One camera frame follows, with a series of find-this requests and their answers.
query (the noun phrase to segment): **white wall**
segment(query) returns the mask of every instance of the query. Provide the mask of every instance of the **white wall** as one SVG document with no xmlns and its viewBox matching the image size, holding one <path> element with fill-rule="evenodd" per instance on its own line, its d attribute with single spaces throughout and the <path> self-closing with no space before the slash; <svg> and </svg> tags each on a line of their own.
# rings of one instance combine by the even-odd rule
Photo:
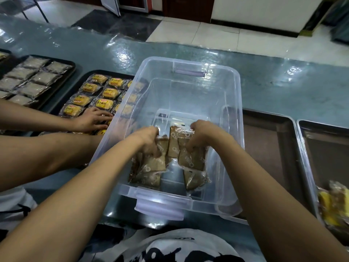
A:
<svg viewBox="0 0 349 262">
<path fill-rule="evenodd" d="M 162 11 L 162 0 L 151 0 L 153 10 Z"/>
<path fill-rule="evenodd" d="M 212 19 L 299 32 L 322 0 L 215 0 Z"/>
</svg>

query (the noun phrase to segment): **doorway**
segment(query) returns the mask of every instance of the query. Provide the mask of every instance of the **doorway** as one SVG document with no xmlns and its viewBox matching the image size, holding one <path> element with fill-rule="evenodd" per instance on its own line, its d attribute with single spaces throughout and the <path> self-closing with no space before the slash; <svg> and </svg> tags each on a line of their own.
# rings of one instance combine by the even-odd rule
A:
<svg viewBox="0 0 349 262">
<path fill-rule="evenodd" d="M 162 0 L 164 16 L 210 23 L 215 0 Z"/>
</svg>

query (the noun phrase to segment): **counter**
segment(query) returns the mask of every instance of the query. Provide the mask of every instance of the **counter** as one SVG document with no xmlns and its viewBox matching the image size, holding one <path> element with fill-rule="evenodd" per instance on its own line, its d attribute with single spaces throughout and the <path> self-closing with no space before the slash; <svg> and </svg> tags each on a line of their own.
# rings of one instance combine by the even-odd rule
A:
<svg viewBox="0 0 349 262">
<path fill-rule="evenodd" d="M 17 56 L 38 54 L 74 61 L 77 71 L 44 107 L 50 111 L 83 74 L 108 70 L 135 75 L 150 56 L 226 65 L 240 73 L 244 108 L 273 112 L 310 121 L 349 127 L 349 68 L 310 62 L 204 49 L 171 43 L 142 43 L 119 36 L 99 35 L 79 29 L 0 15 L 0 48 Z M 42 201 L 74 175 L 77 169 L 59 172 L 26 188 Z M 126 220 L 151 228 L 165 225 L 201 229 L 230 243 L 246 261 L 264 261 L 250 228 L 218 216 L 186 212 L 184 221 L 159 220 L 134 211 L 135 200 L 112 194 L 103 223 Z"/>
</svg>

